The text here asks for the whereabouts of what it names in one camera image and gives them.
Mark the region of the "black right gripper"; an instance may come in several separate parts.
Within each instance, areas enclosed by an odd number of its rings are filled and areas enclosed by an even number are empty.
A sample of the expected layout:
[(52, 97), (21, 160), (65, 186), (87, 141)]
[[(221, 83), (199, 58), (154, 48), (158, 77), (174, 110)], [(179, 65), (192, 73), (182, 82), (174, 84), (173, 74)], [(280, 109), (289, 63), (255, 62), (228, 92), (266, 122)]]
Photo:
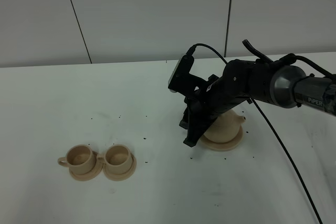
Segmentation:
[(186, 98), (186, 109), (179, 126), (187, 130), (183, 143), (194, 147), (217, 117), (248, 99), (248, 76), (252, 62), (230, 61), (219, 78), (211, 75), (205, 84)]

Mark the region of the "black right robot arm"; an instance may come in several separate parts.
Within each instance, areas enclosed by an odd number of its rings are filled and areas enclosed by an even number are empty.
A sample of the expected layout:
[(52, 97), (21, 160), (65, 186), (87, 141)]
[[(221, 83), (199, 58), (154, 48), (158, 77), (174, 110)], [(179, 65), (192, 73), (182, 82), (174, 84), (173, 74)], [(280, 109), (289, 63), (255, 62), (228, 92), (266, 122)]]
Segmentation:
[(180, 126), (187, 130), (184, 144), (193, 147), (206, 130), (223, 113), (248, 100), (258, 100), (293, 108), (306, 105), (335, 115), (335, 75), (306, 75), (289, 64), (289, 54), (280, 60), (265, 63), (232, 60), (221, 77), (208, 80), (190, 74), (194, 58), (185, 55), (179, 62), (182, 70), (175, 72), (177, 92), (185, 96), (187, 108)]

